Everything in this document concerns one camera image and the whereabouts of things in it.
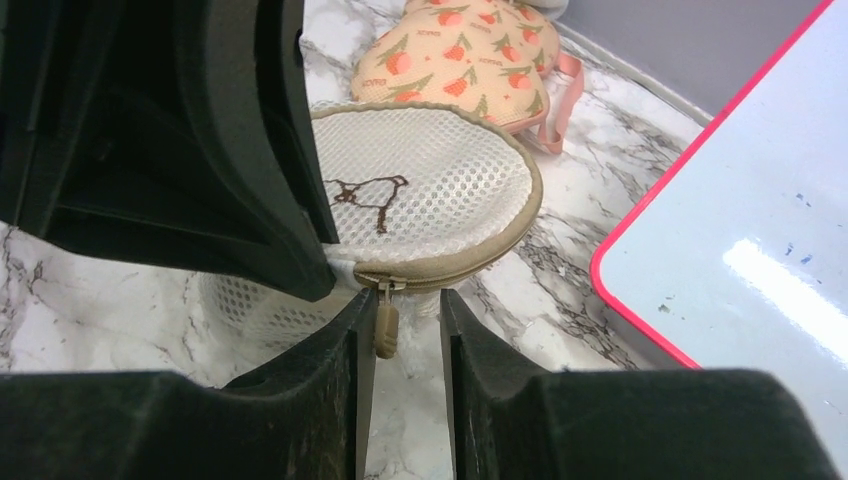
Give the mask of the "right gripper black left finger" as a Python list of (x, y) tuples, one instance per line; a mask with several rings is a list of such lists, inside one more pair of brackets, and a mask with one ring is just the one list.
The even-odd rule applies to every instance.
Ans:
[(170, 371), (5, 374), (5, 479), (359, 479), (378, 300), (222, 388)]

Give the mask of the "peach floral bra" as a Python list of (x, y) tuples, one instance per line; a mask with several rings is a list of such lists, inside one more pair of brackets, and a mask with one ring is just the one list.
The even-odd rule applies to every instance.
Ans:
[(408, 1), (360, 58), (354, 100), (454, 105), (552, 154), (584, 89), (582, 62), (554, 26), (518, 1)]

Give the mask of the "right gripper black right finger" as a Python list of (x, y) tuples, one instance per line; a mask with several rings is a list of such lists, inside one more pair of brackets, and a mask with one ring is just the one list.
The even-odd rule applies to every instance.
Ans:
[(834, 479), (798, 402), (750, 370), (550, 372), (440, 295), (458, 479)]

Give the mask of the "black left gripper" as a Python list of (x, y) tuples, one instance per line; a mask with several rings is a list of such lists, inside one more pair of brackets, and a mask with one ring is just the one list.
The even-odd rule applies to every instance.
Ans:
[(5, 1), (1, 219), (307, 301), (335, 278), (300, 1)]

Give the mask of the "pink framed whiteboard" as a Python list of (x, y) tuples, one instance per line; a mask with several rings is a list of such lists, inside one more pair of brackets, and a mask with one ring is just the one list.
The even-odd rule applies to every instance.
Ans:
[(773, 375), (847, 473), (847, 5), (820, 3), (596, 250), (676, 364)]

